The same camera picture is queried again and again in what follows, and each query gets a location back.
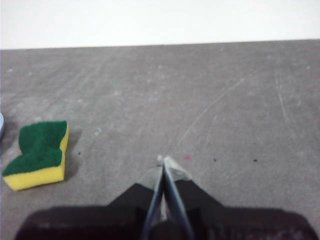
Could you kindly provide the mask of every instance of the red spot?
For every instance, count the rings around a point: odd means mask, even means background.
[[[191,161],[192,157],[190,155],[184,155],[183,156],[185,160]]]

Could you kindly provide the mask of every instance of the blue object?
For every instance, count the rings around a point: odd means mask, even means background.
[[[4,116],[2,116],[2,113],[0,113],[0,138],[2,137],[2,133],[4,130]]]

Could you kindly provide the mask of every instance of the white wall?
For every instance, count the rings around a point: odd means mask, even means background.
[[[2,0],[1,48],[320,39],[320,0]]]

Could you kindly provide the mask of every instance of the yellow sponge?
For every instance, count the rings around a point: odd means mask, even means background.
[[[21,190],[63,181],[69,127],[66,121],[39,122],[20,130],[22,155],[3,171],[4,181]]]

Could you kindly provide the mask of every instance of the gray mat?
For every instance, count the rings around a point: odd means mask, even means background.
[[[320,40],[1,51],[1,168],[19,129],[67,120],[66,179],[1,180],[1,239],[33,211],[108,204],[171,154],[229,206],[277,207],[320,233]]]

